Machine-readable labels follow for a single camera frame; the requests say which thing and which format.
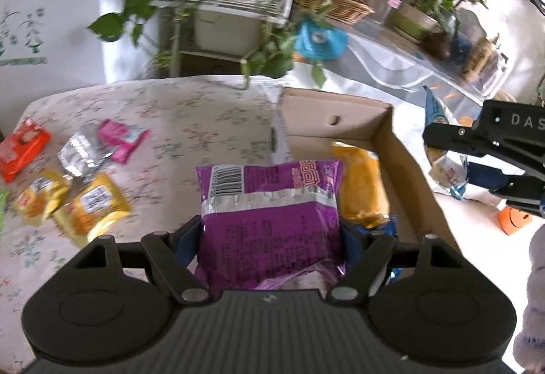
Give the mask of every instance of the plant pot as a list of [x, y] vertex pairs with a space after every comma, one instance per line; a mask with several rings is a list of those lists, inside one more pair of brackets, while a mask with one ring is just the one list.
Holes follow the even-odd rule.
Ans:
[[396, 33], [416, 44], [438, 25], [434, 18], [406, 3], [392, 13], [391, 22]]
[[424, 37], [424, 40], [422, 40], [422, 48], [430, 56], [435, 57], [435, 59], [445, 60], [450, 57], [451, 42], [451, 35], [444, 31], [440, 33], [428, 33]]

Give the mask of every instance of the orange snack bar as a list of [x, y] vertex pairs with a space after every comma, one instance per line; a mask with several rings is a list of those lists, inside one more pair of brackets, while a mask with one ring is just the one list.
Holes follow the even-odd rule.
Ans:
[[0, 174], [9, 183], [44, 149], [51, 134], [25, 119], [19, 128], [0, 143]]

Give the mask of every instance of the purple snack bag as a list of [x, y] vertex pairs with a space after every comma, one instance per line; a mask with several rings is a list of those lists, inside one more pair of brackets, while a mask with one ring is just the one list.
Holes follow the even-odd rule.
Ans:
[[342, 162], [201, 166], [197, 174], [203, 232], [195, 276], [213, 295], [271, 290], [310, 271], [336, 283]]

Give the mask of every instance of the yellow wrapper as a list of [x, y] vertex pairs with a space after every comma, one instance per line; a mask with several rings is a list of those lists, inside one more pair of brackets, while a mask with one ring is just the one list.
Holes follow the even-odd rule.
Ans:
[[375, 153], [341, 142], [331, 144], [333, 154], [343, 162], [339, 188], [339, 214], [347, 220], [374, 228], [389, 220], [390, 204]]
[[121, 190], [102, 172], [53, 217], [72, 241], [82, 248], [105, 234], [115, 221], [128, 216], [131, 211]]
[[53, 170], [43, 170], [15, 201], [15, 209], [24, 221], [40, 226], [61, 206], [70, 182]]

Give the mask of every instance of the orange object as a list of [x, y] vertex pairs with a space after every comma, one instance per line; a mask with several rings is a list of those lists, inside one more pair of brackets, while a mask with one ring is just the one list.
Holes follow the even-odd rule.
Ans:
[[515, 234], [519, 229], [533, 221], [531, 214], [506, 206], [498, 213], [501, 229], [505, 234]]
[[51, 134], [25, 119], [17, 131], [0, 143], [0, 174], [4, 180], [11, 182], [50, 140]]
[[303, 56], [301, 56], [298, 52], [293, 53], [292, 59], [295, 62], [304, 62], [305, 61], [305, 58]]

